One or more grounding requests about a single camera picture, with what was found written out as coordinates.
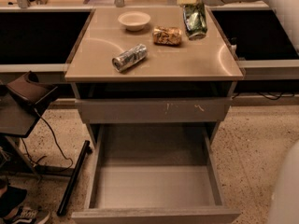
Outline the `green crushed can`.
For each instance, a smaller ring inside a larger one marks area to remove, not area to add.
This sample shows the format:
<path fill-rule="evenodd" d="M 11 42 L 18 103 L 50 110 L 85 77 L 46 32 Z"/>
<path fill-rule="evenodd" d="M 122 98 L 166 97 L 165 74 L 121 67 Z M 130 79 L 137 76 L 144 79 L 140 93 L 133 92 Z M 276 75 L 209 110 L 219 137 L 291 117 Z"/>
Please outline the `green crushed can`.
<path fill-rule="evenodd" d="M 202 39 L 206 36 L 206 11 L 203 3 L 184 5 L 183 20 L 186 36 L 190 40 Z"/>

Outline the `grey drawer cabinet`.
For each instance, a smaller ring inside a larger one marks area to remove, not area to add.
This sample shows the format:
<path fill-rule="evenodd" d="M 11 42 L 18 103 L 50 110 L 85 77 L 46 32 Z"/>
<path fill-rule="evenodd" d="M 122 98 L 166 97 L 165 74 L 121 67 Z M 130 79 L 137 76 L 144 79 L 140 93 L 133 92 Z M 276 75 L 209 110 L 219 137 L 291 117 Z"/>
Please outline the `grey drawer cabinet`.
<path fill-rule="evenodd" d="M 234 55 L 209 20 L 205 38 L 184 39 L 177 47 L 156 45 L 152 29 L 156 25 L 184 26 L 179 7 L 144 7 L 149 24 L 139 32 L 129 32 L 118 22 L 126 10 L 97 8 L 65 78 L 77 99 L 149 98 L 230 98 L 243 74 Z M 148 49 L 147 57 L 124 72 L 118 72 L 112 59 L 137 44 Z M 200 123 L 213 138 L 221 121 Z M 97 138 L 102 123 L 85 123 L 91 138 Z"/>

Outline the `silver can on counter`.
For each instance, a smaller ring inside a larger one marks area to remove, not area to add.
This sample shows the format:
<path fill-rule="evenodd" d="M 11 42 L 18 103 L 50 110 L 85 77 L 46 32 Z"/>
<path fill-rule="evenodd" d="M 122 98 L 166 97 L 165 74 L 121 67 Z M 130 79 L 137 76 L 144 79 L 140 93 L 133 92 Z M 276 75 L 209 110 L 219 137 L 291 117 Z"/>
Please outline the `silver can on counter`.
<path fill-rule="evenodd" d="M 148 49 L 144 44 L 137 44 L 131 49 L 112 59 L 112 65 L 118 72 L 124 72 L 137 63 L 144 60 L 148 55 Z"/>

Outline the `closed grey drawer front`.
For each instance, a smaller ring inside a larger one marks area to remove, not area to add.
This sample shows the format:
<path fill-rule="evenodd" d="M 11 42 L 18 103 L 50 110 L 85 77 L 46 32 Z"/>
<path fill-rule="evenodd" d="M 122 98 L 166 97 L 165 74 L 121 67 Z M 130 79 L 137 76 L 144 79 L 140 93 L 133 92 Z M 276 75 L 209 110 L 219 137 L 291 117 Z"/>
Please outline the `closed grey drawer front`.
<path fill-rule="evenodd" d="M 85 123 L 173 123 L 222 121 L 230 98 L 77 99 Z"/>

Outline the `open grey drawer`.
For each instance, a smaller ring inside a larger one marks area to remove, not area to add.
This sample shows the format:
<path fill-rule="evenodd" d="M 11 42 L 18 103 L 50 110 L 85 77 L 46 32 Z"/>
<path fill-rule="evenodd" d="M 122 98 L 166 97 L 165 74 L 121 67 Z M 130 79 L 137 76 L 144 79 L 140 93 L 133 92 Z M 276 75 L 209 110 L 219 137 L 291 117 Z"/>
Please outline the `open grey drawer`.
<path fill-rule="evenodd" d="M 231 224 L 206 129 L 199 124 L 100 128 L 77 224 Z"/>

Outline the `brown snack bag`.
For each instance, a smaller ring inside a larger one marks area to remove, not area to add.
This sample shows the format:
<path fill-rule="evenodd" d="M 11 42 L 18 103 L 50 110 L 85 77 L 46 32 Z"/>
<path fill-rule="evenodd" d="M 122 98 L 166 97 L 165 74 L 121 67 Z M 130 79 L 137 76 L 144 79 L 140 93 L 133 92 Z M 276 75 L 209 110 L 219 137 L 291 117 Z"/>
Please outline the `brown snack bag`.
<path fill-rule="evenodd" d="M 177 27 L 155 26 L 152 30 L 152 38 L 158 45 L 178 46 L 182 40 L 182 32 Z"/>

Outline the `white bowl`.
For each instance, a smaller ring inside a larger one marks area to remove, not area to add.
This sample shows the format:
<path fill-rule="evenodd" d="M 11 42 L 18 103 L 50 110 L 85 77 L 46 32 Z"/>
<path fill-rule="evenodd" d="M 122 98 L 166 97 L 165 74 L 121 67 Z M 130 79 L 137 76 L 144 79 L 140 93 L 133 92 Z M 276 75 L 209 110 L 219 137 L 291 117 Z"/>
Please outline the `white bowl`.
<path fill-rule="evenodd" d="M 140 11 L 129 11 L 120 14 L 118 22 L 128 31 L 141 31 L 149 22 L 150 15 Z"/>

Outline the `brown device on stand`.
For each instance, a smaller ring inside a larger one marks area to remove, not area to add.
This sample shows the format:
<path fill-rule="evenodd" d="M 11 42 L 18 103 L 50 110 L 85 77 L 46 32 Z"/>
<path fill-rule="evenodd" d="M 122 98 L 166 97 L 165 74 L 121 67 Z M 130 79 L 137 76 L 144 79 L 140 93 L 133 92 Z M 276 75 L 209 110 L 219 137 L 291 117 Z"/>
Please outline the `brown device on stand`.
<path fill-rule="evenodd" d="M 41 116 L 51 102 L 59 97 L 58 87 L 41 83 L 36 73 L 29 71 L 7 84 L 12 98 L 28 113 Z"/>

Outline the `person in dark trousers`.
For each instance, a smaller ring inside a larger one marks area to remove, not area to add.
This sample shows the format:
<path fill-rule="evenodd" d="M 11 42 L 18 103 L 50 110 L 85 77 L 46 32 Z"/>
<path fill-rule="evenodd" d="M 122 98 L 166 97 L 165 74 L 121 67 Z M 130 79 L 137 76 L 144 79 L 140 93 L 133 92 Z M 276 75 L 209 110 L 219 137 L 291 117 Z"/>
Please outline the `person in dark trousers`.
<path fill-rule="evenodd" d="M 26 195 L 26 189 L 12 187 L 6 181 L 0 180 L 0 217 L 8 216 L 25 200 Z"/>

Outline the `black and white sneaker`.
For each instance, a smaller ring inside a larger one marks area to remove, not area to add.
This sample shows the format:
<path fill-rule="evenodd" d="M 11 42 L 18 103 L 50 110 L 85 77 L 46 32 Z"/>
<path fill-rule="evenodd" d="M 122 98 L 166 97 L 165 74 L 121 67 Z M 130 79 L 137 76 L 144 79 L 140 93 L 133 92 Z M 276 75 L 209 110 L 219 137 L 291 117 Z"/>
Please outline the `black and white sneaker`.
<path fill-rule="evenodd" d="M 2 209 L 0 218 L 3 219 L 5 224 L 46 224 L 50 219 L 50 212 L 18 206 L 12 209 Z"/>

